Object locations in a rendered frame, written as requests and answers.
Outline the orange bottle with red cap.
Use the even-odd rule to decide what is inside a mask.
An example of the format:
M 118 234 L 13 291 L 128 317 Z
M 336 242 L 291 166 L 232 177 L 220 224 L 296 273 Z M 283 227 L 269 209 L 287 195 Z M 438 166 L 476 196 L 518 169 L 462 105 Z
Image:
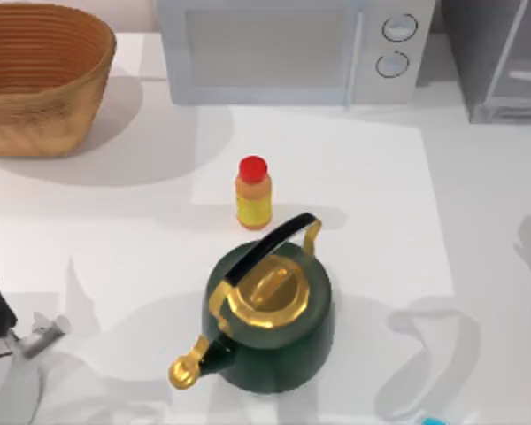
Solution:
M 235 179 L 236 218 L 248 229 L 266 227 L 273 217 L 273 185 L 266 161 L 257 155 L 243 158 Z

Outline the dark green and gold kettle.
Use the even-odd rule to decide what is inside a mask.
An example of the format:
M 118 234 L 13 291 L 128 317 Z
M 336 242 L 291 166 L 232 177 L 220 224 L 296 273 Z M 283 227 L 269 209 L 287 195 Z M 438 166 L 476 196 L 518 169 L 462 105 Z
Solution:
M 168 369 L 175 389 L 218 374 L 241 390 L 274 394 L 321 370 L 334 335 L 333 287 L 315 255 L 321 227 L 315 215 L 300 213 L 217 262 L 201 334 Z

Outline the pale microwave oven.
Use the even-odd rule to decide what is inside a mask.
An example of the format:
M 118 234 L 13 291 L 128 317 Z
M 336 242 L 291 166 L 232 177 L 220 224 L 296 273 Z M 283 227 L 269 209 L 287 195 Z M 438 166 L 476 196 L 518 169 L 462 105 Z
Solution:
M 172 100 L 180 105 L 402 104 L 415 89 L 436 0 L 156 0 Z M 384 22 L 411 14 L 390 42 Z M 394 51 L 406 73 L 386 79 Z

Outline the round microwave knob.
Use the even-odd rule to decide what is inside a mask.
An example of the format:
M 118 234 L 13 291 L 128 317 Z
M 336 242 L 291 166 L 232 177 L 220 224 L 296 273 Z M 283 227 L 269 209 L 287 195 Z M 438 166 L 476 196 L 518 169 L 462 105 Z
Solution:
M 411 14 L 388 18 L 382 26 L 382 34 L 392 43 L 402 43 L 412 38 L 418 30 L 418 21 Z
M 379 76 L 386 79 L 397 78 L 407 72 L 410 59 L 399 51 L 379 57 L 375 63 L 375 70 Z

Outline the woven brown basket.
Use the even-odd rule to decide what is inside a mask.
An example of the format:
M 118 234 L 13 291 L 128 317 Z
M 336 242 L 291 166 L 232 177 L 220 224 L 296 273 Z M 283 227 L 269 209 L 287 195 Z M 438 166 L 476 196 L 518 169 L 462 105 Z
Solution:
M 109 25 L 89 12 L 0 3 L 0 157 L 57 157 L 79 148 L 116 46 Z

